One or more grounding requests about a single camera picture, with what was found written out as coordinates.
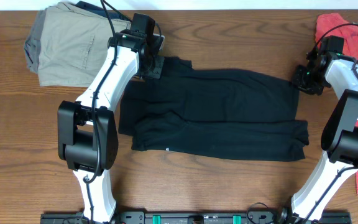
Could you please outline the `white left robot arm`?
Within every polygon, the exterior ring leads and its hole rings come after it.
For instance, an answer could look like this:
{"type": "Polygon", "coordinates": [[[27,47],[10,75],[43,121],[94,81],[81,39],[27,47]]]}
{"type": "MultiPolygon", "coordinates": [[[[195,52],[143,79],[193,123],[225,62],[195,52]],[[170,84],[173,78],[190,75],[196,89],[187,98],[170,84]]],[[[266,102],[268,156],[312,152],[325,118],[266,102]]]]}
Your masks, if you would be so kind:
{"type": "Polygon", "coordinates": [[[85,209],[75,223],[111,223],[116,209],[110,169],[118,139],[114,112],[130,79],[157,73],[164,36],[124,30],[108,42],[107,56],[91,85],[58,108],[58,155],[77,178],[85,209]]]}

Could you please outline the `black pants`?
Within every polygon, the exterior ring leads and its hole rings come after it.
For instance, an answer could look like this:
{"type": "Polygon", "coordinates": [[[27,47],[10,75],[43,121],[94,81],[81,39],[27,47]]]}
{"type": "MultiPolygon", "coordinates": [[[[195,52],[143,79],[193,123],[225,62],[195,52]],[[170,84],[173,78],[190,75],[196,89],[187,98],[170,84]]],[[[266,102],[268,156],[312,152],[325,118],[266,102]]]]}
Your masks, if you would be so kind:
{"type": "Polygon", "coordinates": [[[167,57],[159,79],[131,81],[119,132],[136,151],[163,150],[251,161],[299,161],[308,123],[296,118],[299,92],[250,70],[195,70],[167,57]]]}

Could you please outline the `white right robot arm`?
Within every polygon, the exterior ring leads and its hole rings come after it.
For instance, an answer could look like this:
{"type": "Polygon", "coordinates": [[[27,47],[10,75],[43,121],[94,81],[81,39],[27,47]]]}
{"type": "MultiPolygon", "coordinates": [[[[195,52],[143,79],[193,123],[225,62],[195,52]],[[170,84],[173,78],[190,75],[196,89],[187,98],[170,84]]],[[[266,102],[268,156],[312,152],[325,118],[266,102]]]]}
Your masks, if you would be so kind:
{"type": "Polygon", "coordinates": [[[280,223],[318,223],[340,186],[358,171],[358,62],[337,51],[312,50],[306,58],[293,84],[310,95],[330,87],[338,103],[321,135],[319,162],[283,209],[280,223]]]}

